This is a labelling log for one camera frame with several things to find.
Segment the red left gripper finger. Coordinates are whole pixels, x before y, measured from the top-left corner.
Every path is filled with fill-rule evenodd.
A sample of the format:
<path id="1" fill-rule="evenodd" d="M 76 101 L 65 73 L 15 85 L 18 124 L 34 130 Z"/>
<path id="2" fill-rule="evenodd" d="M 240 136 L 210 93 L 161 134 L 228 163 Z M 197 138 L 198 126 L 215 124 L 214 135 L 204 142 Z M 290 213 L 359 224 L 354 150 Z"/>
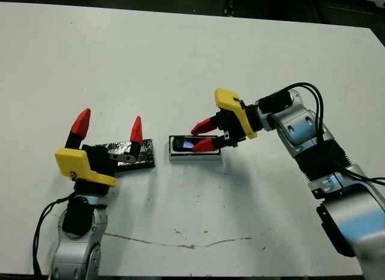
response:
<path id="1" fill-rule="evenodd" d="M 87 135 L 90 117 L 91 110 L 89 108 L 86 108 L 78 115 L 70 129 L 65 148 L 79 149 L 81 142 Z"/>
<path id="2" fill-rule="evenodd" d="M 130 136 L 130 151 L 129 153 L 133 157 L 138 157 L 140 154 L 140 149 L 143 144 L 143 131 L 142 131 L 142 121 L 141 117 L 137 116 L 133 124 Z"/>

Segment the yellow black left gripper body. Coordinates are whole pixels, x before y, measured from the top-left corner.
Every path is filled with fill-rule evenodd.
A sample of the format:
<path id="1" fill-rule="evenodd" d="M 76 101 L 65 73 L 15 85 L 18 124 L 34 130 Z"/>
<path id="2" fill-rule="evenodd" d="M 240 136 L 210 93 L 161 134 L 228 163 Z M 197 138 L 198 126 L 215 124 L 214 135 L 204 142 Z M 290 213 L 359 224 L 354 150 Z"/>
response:
<path id="1" fill-rule="evenodd" d="M 135 156 L 112 152 L 105 145 L 83 145 L 80 149 L 60 148 L 55 159 L 61 174 L 75 183 L 75 193 L 106 196 L 117 186 L 118 163 L 133 163 Z"/>

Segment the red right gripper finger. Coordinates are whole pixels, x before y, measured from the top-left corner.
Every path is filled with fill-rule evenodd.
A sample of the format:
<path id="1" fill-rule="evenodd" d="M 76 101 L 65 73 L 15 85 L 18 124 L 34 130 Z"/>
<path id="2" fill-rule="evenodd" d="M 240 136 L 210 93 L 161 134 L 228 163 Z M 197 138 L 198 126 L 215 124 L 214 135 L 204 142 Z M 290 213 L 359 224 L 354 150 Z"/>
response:
<path id="1" fill-rule="evenodd" d="M 219 150 L 227 146 L 227 140 L 224 136 L 220 137 L 209 137 L 200 140 L 192 147 L 193 152 L 211 152 Z"/>
<path id="2" fill-rule="evenodd" d="M 222 115 L 215 115 L 207 118 L 195 125 L 191 130 L 192 135 L 204 134 L 215 129 L 222 130 L 224 117 Z"/>

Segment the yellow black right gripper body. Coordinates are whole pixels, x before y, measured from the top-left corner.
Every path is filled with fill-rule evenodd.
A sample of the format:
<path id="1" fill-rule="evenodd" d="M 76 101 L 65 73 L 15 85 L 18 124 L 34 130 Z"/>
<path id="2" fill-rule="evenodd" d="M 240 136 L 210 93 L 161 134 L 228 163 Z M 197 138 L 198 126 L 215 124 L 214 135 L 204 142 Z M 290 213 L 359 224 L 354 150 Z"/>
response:
<path id="1" fill-rule="evenodd" d="M 257 137 L 263 126 L 256 105 L 245 105 L 237 93 L 226 89 L 216 89 L 214 99 L 220 109 L 214 116 L 214 124 L 224 133 L 214 139 L 216 148 L 236 147 L 247 138 Z"/>

